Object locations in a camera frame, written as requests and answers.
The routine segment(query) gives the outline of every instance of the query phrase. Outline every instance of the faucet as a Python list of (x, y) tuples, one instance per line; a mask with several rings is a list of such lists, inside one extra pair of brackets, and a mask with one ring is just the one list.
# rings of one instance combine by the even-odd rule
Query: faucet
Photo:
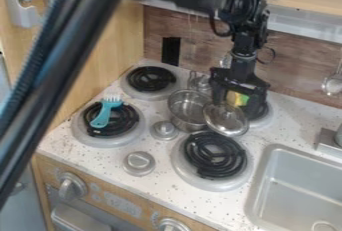
[[(334, 96), (342, 92), (342, 48), (341, 60), (337, 70), (334, 74), (324, 79), (322, 90), (328, 96)], [(342, 124), (337, 131), (322, 128), (316, 150), (342, 158)]]

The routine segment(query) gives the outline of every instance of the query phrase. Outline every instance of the oven door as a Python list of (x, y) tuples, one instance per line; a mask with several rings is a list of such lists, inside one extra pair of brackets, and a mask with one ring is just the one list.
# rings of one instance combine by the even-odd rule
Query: oven door
[(83, 200), (62, 201), (58, 190), (49, 185), (47, 191), (56, 231), (143, 231)]

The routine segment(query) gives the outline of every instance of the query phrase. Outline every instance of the stove knob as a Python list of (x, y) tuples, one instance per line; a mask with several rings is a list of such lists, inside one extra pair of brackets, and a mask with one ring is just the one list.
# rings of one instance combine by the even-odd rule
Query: stove knob
[(65, 201), (79, 199), (88, 193), (86, 184), (76, 175), (66, 172), (59, 179), (59, 197)]
[(160, 221), (158, 230), (160, 231), (191, 231), (191, 229), (183, 224), (182, 222), (171, 219), (164, 218)]

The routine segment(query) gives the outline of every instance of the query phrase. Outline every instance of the black coil burner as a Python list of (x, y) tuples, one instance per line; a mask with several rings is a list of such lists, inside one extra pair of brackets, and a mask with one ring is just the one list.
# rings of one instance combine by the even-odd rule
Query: black coil burner
[(206, 179), (226, 178), (239, 173), (246, 166), (246, 152), (232, 139), (215, 132), (190, 135), (184, 142), (188, 162)]
[(255, 120), (261, 119), (261, 118), (267, 116), (268, 111), (269, 111), (268, 105), (267, 105), (267, 103), (264, 103), (260, 106), (259, 111), (254, 116), (249, 118), (249, 120), (255, 121)]
[(176, 77), (167, 69), (161, 67), (139, 67), (127, 76), (130, 86), (140, 92), (156, 92), (165, 89), (176, 82)]
[(83, 120), (87, 128), (87, 132), (92, 137), (115, 137), (122, 135), (136, 126), (139, 122), (139, 114), (129, 106), (122, 105), (118, 108), (113, 108), (111, 117), (106, 127), (96, 129), (91, 127), (90, 122), (94, 120), (100, 113), (102, 104), (96, 102), (88, 107), (83, 112)]

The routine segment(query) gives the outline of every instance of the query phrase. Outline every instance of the brown backsplash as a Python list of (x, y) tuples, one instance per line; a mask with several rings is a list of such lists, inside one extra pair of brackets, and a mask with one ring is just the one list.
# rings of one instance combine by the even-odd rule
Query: brown backsplash
[[(144, 36), (145, 57), (155, 60), (161, 60), (163, 37), (181, 37), (180, 66), (205, 73), (232, 47), (229, 38), (213, 34), (206, 18), (147, 6)], [(321, 90), (324, 77), (337, 68), (342, 45), (270, 31), (267, 46), (277, 58), (270, 65), (258, 64), (256, 73), (271, 83), (272, 91), (342, 108), (342, 96), (328, 97)], [(260, 57), (268, 54), (263, 50)]]

